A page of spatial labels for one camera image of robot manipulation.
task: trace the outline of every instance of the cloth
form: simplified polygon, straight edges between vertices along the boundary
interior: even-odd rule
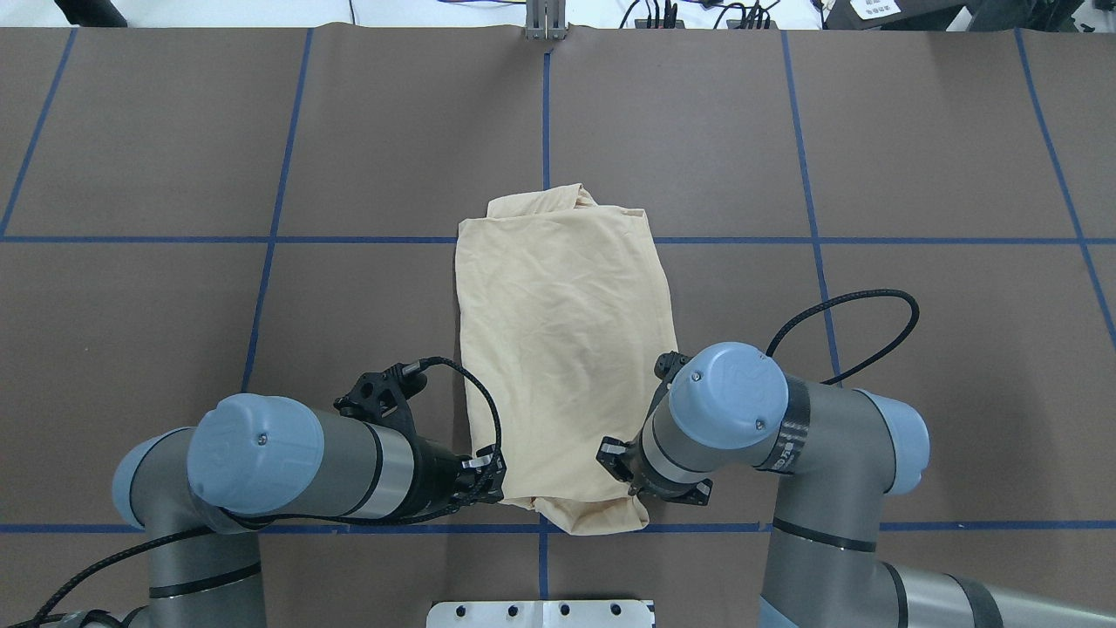
[[[500,410],[503,503],[570,534],[647,525],[596,462],[602,437],[638,434],[655,360],[677,345],[644,211],[579,184],[499,197],[459,226],[455,264],[462,361]],[[488,405],[466,395],[473,443],[492,443]]]

